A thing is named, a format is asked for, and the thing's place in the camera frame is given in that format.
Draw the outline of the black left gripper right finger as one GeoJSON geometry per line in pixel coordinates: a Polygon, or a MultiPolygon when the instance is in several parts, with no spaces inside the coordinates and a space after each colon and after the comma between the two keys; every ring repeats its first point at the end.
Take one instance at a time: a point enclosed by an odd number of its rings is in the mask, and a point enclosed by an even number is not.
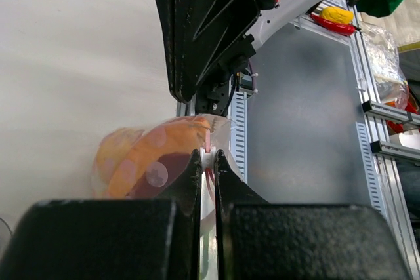
{"type": "Polygon", "coordinates": [[[273,204],[215,156],[220,279],[409,279],[387,221],[364,205],[273,204]]]}

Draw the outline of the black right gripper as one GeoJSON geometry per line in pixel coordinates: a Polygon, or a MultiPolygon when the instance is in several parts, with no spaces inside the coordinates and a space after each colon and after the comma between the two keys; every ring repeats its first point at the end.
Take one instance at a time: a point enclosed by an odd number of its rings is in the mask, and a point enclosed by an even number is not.
{"type": "Polygon", "coordinates": [[[279,0],[155,0],[169,91],[187,103],[223,54],[279,0]]]}

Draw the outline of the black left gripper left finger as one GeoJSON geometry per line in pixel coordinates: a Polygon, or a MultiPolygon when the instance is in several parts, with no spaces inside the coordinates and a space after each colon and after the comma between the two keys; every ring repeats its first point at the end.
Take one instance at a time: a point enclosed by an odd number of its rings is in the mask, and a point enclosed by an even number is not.
{"type": "Polygon", "coordinates": [[[2,279],[197,279],[202,167],[151,199],[56,199],[31,206],[1,259],[2,279]]]}

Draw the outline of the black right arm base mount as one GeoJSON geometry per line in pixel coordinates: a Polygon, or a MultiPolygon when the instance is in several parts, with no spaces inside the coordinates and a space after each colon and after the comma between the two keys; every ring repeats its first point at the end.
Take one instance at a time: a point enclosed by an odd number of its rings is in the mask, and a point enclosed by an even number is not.
{"type": "Polygon", "coordinates": [[[196,93],[195,112],[222,117],[228,115],[233,95],[239,87],[239,73],[245,73],[255,54],[254,37],[246,35],[233,44],[216,63],[196,93]]]}

